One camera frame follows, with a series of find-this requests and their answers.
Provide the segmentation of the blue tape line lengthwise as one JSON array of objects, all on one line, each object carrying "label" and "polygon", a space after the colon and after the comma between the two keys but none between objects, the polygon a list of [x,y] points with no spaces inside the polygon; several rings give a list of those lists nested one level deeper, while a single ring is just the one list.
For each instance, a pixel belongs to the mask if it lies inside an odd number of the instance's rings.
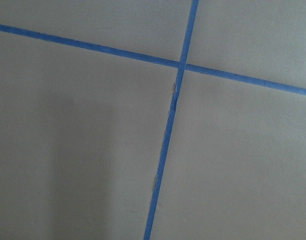
[{"label": "blue tape line lengthwise", "polygon": [[166,159],[167,159],[167,153],[169,149],[173,124],[174,124],[175,115],[176,115],[177,102],[178,102],[178,98],[179,98],[180,91],[181,91],[181,85],[182,85],[184,72],[186,70],[187,57],[188,57],[188,53],[190,49],[190,43],[191,43],[192,33],[194,29],[198,5],[199,5],[198,0],[193,0],[191,2],[185,37],[184,37],[183,44],[182,44],[180,61],[178,63],[176,79],[174,82],[174,92],[172,94],[172,99],[171,99],[171,103],[169,107],[167,124],[165,128],[158,167],[156,171],[155,185],[154,185],[152,196],[151,196],[150,207],[149,207],[149,212],[148,212],[146,226],[145,226],[145,232],[143,235],[144,240],[149,240],[151,237],[151,232],[152,232],[154,217],[155,217],[155,213],[157,209],[157,203],[158,203],[161,183],[163,179],[164,168],[165,168]]}]

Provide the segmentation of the blue tape line crosswise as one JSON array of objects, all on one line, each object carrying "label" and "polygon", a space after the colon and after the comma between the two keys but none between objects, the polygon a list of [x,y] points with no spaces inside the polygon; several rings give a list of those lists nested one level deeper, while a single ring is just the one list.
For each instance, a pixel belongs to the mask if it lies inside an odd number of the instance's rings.
[{"label": "blue tape line crosswise", "polygon": [[[142,62],[153,63],[153,64],[167,66],[171,68],[178,68],[180,64],[178,61],[174,61],[174,60],[169,60],[169,59],[146,55],[146,54],[140,54],[137,52],[127,51],[127,50],[113,48],[113,47],[107,47],[107,46],[103,46],[99,44],[74,40],[74,39],[60,37],[56,35],[45,34],[41,32],[12,27],[8,25],[0,24],[0,32],[15,34],[15,35],[38,39],[38,40],[44,40],[47,42],[67,45],[67,46],[71,46],[75,48],[86,49],[86,50],[100,52],[100,53],[106,53],[109,55],[115,55],[119,57],[139,60]],[[207,68],[207,67],[193,65],[193,64],[187,64],[185,66],[185,70],[306,96],[306,88],[293,86],[289,84],[269,81],[269,80],[265,80],[261,78],[250,77],[246,75]]]}]

